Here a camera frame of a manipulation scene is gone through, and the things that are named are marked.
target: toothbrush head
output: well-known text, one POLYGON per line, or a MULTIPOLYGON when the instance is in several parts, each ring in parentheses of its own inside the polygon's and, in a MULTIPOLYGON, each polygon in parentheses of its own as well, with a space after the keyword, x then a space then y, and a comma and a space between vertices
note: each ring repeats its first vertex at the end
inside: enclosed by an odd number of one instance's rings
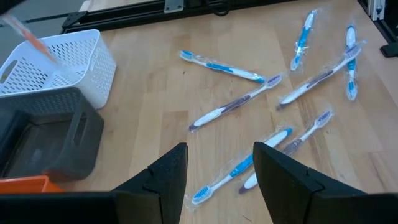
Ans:
POLYGON ((208 200, 212 195, 213 189, 209 185, 206 185, 192 197, 192 204, 199 205, 208 200))
POLYGON ((332 110, 327 110, 319 118, 315 121, 315 125, 318 126, 318 128, 324 127, 326 125, 330 118, 333 116, 333 111, 332 110))
POLYGON ((276 75, 266 81, 266 85, 268 88, 274 88, 276 85, 278 85, 282 81, 282 75, 276 75))
POLYGON ((189 62, 192 61, 193 57, 195 56, 195 54, 191 51, 188 50, 181 50, 180 51, 180 58, 187 60, 189 62))
POLYGON ((344 52, 344 59, 347 61, 354 60, 362 52, 363 44, 355 43, 352 47, 344 52))

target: white toothbrush handle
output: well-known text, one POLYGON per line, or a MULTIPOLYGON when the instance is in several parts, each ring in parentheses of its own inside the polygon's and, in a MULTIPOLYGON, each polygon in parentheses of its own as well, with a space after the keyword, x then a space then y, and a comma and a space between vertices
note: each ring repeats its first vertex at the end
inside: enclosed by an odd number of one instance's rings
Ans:
POLYGON ((282 131, 281 133, 276 134, 268 141, 266 141, 265 144, 268 145, 269 147, 275 147, 279 143, 281 143, 289 134, 290 133, 287 131, 282 131))
POLYGON ((315 11, 312 11, 312 12, 307 16, 307 19, 305 20, 305 23, 304 23, 304 27, 305 27, 306 29, 311 28, 311 27, 312 27, 312 24, 313 24, 313 22, 314 22, 314 20, 315 20, 315 11))
POLYGON ((201 61, 199 61, 199 60, 197 60, 197 59, 193 59, 192 62, 197 63, 198 65, 207 67, 205 62, 201 62, 201 61))
POLYGON ((254 73, 249 72, 249 71, 241 70, 238 68, 229 68, 229 69, 233 71, 232 73, 231 72, 229 72, 229 73, 231 73, 233 75, 237 75, 242 78, 247 78, 250 80, 255 80, 255 79, 260 78, 258 75, 255 75, 254 73))
POLYGON ((307 140, 308 137, 310 137, 311 134, 314 133, 317 129, 318 129, 318 126, 315 126, 315 125, 312 126, 306 133, 304 133, 304 134, 300 137, 300 140, 304 142, 304 141, 307 140))
POLYGON ((214 119, 218 118, 219 116, 222 115, 222 111, 225 109, 225 107, 222 108, 217 108, 206 115, 202 116, 198 120, 194 122, 195 126, 203 126, 206 123, 209 123, 210 121, 213 121, 214 119))
POLYGON ((256 176, 256 173, 253 173, 249 178, 248 178, 248 180, 244 183, 244 188, 245 189, 250 189, 250 188, 253 188, 254 186, 256 186, 258 184, 258 181, 257 181, 257 176, 256 176))
POLYGON ((285 105, 288 103, 293 102, 294 100, 296 100, 299 96, 303 95, 305 92, 309 91, 310 89, 307 88, 308 83, 302 85, 300 88, 294 90, 293 92, 289 93, 287 96, 285 96, 285 98, 283 98, 280 101, 281 105, 285 105))
POLYGON ((356 42, 356 34, 355 28, 353 26, 349 26, 347 28, 347 35, 346 35, 346 44, 348 47, 352 47, 356 42))
POLYGON ((228 183, 230 180, 232 180, 232 177, 231 177, 231 175, 228 175, 223 180, 221 180, 220 182, 218 182, 217 184, 212 186, 211 188, 213 189, 213 191, 215 191, 215 190, 219 189, 222 185, 228 183))
POLYGON ((344 60, 342 61, 339 65, 337 65, 334 69, 333 69, 333 73, 336 73, 338 70, 340 70, 341 68, 343 68, 348 62, 350 62, 350 60, 344 60))
POLYGON ((352 82, 354 81, 354 77, 355 77, 355 70, 350 70, 348 71, 349 74, 349 80, 352 82))

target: wooden surface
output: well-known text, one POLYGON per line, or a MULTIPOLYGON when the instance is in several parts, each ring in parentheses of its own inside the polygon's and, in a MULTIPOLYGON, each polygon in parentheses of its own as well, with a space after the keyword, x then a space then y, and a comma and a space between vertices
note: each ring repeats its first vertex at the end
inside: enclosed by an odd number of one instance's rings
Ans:
MULTIPOLYGON (((186 193, 192 196, 230 161, 248 152, 254 141, 280 125, 294 126, 292 138, 296 137, 318 114, 333 107, 333 119, 304 143, 294 159, 369 193, 398 191, 398 63, 382 56, 379 47, 386 42, 355 0, 288 2, 102 35, 118 69, 108 104, 100 111, 105 119, 101 147, 93 173, 64 185, 66 189, 110 190, 177 143, 187 142, 186 193), (288 70, 303 21, 317 7, 322 11, 310 36, 304 74, 290 74, 273 90, 196 133, 188 132, 200 116, 257 84, 185 62, 179 50, 270 77, 288 70), (358 59, 358 99, 346 99, 345 74, 339 72, 276 112, 282 96, 339 58, 351 21, 358 28, 358 39, 369 42, 358 59)), ((195 213, 184 205, 180 223, 272 223, 258 187, 238 195, 250 174, 247 171, 219 189, 195 213)))

